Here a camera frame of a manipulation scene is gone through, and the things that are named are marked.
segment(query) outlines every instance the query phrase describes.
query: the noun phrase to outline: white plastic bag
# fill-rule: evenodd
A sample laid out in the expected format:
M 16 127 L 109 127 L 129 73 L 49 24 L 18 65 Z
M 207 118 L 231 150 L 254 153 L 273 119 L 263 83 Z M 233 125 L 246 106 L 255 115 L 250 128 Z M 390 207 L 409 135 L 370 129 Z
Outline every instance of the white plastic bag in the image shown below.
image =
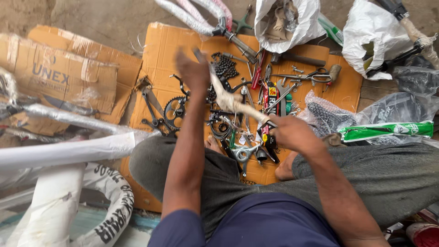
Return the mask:
M 262 18 L 269 12 L 276 0 L 257 0 L 255 17 L 255 36 L 261 47 L 267 51 L 282 53 L 298 44 L 304 44 L 312 39 L 326 34 L 318 23 L 320 13 L 319 0 L 292 0 L 299 14 L 298 25 L 293 38 L 283 42 L 271 42 L 263 35 L 267 23 Z
M 355 0 L 349 11 L 343 36 L 345 39 L 343 57 L 364 78 L 367 78 L 366 72 L 376 69 L 384 60 L 394 59 L 413 48 L 413 42 L 398 20 L 385 9 L 367 0 Z M 365 71 L 363 57 L 366 50 L 362 45 L 370 42 L 374 43 L 374 56 Z M 367 79 L 391 80 L 392 76 L 378 72 Z

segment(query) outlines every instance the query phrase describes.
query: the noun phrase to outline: bare foot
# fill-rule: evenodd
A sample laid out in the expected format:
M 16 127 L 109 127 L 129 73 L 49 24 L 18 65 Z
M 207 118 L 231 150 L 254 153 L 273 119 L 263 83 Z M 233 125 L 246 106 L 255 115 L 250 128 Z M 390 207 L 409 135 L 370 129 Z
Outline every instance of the bare foot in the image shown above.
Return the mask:
M 204 141 L 204 147 L 212 149 L 213 151 L 219 152 L 221 154 L 223 153 L 220 146 L 216 142 L 216 139 L 211 135 L 207 137 L 207 141 Z
M 295 179 L 293 171 L 291 170 L 291 164 L 299 153 L 291 151 L 287 158 L 276 168 L 274 175 L 280 181 L 290 181 Z

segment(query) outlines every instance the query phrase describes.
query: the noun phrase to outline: gray pants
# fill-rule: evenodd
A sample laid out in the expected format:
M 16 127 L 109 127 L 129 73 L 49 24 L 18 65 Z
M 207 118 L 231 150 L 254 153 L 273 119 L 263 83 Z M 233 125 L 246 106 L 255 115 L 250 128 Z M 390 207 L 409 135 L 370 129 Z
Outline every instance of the gray pants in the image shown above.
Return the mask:
M 147 139 L 137 145 L 130 158 L 133 178 L 160 201 L 175 142 L 164 137 Z M 329 153 L 382 228 L 439 201 L 439 149 L 409 143 L 331 148 Z M 296 180 L 245 185 L 239 180 L 236 161 L 206 149 L 201 187 L 206 238 L 238 200 L 253 193 L 285 193 L 322 213 L 314 176 L 301 155 L 294 159 L 292 170 Z

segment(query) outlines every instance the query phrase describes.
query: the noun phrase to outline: chainring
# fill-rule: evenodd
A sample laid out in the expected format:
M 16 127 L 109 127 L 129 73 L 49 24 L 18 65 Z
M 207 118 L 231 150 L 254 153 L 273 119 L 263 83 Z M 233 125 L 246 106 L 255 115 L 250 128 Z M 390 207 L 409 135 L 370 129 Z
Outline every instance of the chainring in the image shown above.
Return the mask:
M 178 120 L 181 124 L 181 121 L 183 120 L 183 117 L 186 115 L 186 108 L 185 104 L 188 101 L 187 97 L 179 96 L 172 98 L 166 105 L 165 105 L 165 114 L 163 118 L 165 119 L 168 126 L 179 130 L 181 126 L 176 126 L 176 120 Z

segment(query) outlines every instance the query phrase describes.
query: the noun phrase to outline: man's arm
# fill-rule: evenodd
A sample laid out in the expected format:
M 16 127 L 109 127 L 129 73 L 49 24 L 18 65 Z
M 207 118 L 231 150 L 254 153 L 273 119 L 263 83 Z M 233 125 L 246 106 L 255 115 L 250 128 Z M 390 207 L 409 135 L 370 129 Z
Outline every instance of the man's arm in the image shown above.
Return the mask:
M 302 154 L 311 166 L 323 212 L 343 243 L 347 247 L 389 246 L 355 189 L 307 124 L 292 116 L 270 118 L 278 125 L 274 131 L 277 141 Z
M 191 97 L 169 163 L 162 218 L 179 209 L 200 214 L 200 187 L 205 162 L 203 121 L 210 78 L 208 63 L 193 62 L 181 51 L 176 63 L 183 81 L 191 89 Z

